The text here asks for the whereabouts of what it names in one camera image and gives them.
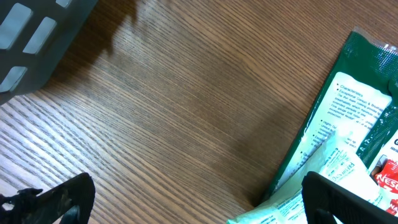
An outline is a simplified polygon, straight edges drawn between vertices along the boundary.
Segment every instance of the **light green packet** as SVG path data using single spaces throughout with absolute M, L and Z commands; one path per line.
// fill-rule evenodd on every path
M 396 48 L 355 28 L 344 44 L 290 149 L 279 167 L 267 200 L 338 126 L 359 124 L 346 141 L 369 167 L 398 124 Z

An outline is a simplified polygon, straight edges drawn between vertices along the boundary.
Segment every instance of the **gray basket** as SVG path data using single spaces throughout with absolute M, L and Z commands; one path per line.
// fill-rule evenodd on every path
M 0 0 L 0 105 L 50 78 L 97 0 Z

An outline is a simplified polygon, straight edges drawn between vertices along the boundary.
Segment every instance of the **white packet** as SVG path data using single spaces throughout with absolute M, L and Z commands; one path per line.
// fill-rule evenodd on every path
M 362 160 L 345 143 L 349 135 L 335 131 L 308 161 L 274 194 L 254 210 L 227 223 L 307 223 L 302 181 L 314 171 L 341 187 L 386 210 L 396 195 L 386 192 L 370 178 Z

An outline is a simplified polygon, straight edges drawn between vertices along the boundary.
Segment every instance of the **green plastic wrapper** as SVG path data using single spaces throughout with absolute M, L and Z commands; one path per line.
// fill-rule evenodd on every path
M 398 128 L 397 52 L 359 27 L 350 33 L 263 201 L 343 125 L 352 125 L 345 143 L 369 168 Z

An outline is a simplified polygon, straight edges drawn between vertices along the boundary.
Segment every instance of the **brown wooden surface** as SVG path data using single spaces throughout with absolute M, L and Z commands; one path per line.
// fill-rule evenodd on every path
M 0 192 L 89 172 L 92 223 L 224 223 L 270 184 L 350 30 L 395 1 L 99 0 L 53 77 L 0 107 Z

